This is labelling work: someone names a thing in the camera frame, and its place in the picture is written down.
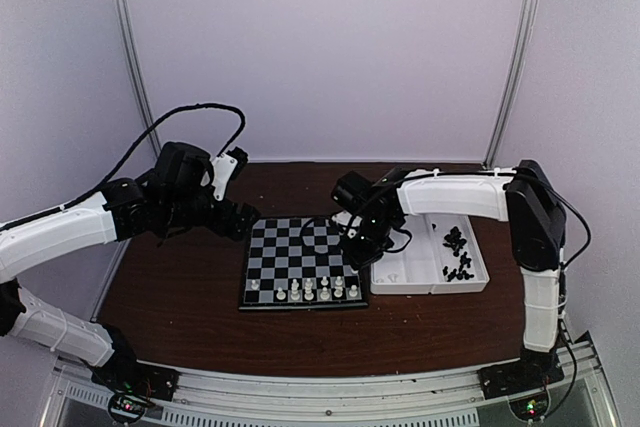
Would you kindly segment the black grey chess board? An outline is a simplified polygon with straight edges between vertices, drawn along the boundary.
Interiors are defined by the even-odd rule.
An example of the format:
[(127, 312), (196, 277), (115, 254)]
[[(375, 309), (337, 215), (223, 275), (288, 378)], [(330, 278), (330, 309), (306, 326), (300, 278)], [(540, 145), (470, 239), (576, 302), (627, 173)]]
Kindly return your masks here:
[[(257, 221), (247, 241), (243, 268), (243, 280), (239, 296), (241, 311), (266, 310), (320, 310), (366, 308), (368, 288), (362, 275), (354, 271), (343, 257), (339, 247), (340, 235), (331, 222), (322, 217), (271, 217)], [(328, 286), (321, 285), (322, 277), (329, 279)], [(343, 298), (334, 297), (335, 279), (342, 276)], [(314, 278), (312, 286), (315, 298), (307, 302), (303, 298), (305, 279)], [(252, 290), (252, 279), (260, 280), (260, 288)], [(300, 282), (301, 299), (289, 300), (293, 279)], [(350, 297), (352, 285), (358, 287), (358, 296)], [(281, 287), (287, 298), (279, 301), (276, 292)], [(329, 300), (319, 298), (327, 287)]]

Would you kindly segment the white queen chess piece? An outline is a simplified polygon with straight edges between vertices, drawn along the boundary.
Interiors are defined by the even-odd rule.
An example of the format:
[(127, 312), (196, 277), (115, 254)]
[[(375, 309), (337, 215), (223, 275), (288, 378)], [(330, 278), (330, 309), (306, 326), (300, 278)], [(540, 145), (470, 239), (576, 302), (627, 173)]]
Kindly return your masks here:
[(312, 286), (306, 286), (304, 288), (304, 294), (303, 294), (303, 298), (305, 301), (307, 302), (311, 302), (314, 300), (315, 298), (315, 293), (314, 293), (314, 289)]

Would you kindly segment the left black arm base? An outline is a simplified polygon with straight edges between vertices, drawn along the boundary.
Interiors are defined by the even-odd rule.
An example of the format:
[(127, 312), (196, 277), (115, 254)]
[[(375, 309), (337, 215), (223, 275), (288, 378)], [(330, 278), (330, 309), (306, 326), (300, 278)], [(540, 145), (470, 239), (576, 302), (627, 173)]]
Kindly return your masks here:
[(120, 349), (102, 366), (91, 366), (92, 381), (112, 392), (133, 395), (143, 400), (171, 401), (179, 380), (172, 368), (140, 362), (132, 352)]

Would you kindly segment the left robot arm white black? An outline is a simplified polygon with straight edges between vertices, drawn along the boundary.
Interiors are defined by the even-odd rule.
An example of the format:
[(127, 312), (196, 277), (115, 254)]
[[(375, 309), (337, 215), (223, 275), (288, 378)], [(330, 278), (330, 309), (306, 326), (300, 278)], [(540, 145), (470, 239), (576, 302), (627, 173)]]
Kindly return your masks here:
[(211, 157), (182, 142), (168, 142), (155, 166), (136, 179), (107, 181), (71, 207), (56, 207), (1, 228), (1, 333), (29, 339), (78, 357), (123, 391), (144, 380), (142, 366), (113, 327), (84, 321), (32, 295), (17, 278), (66, 254), (151, 232), (160, 241), (205, 227), (241, 241), (259, 217), (226, 198), (228, 184), (248, 162), (239, 147)]

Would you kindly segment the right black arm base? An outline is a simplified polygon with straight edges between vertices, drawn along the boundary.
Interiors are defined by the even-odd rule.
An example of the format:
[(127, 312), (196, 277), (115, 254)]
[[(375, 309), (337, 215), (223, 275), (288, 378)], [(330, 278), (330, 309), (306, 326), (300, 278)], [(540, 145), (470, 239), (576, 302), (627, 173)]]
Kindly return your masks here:
[(516, 360), (493, 364), (478, 370), (486, 400), (542, 389), (565, 378), (557, 355), (557, 346), (535, 351), (521, 346)]

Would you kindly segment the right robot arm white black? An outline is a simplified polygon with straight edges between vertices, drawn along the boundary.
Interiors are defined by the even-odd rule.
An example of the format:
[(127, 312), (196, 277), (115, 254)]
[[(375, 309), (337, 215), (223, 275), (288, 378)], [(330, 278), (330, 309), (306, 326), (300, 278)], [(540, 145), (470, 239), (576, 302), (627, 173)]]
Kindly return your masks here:
[(331, 191), (340, 206), (332, 223), (339, 247), (359, 270), (380, 261), (424, 262), (405, 249), (427, 245), (435, 215), (506, 222), (511, 251), (524, 283), (523, 352), (513, 366), (519, 387), (535, 387), (551, 371), (564, 310), (566, 211), (541, 166), (523, 160), (513, 168), (481, 171), (407, 170), (396, 167), (377, 181), (355, 171)]

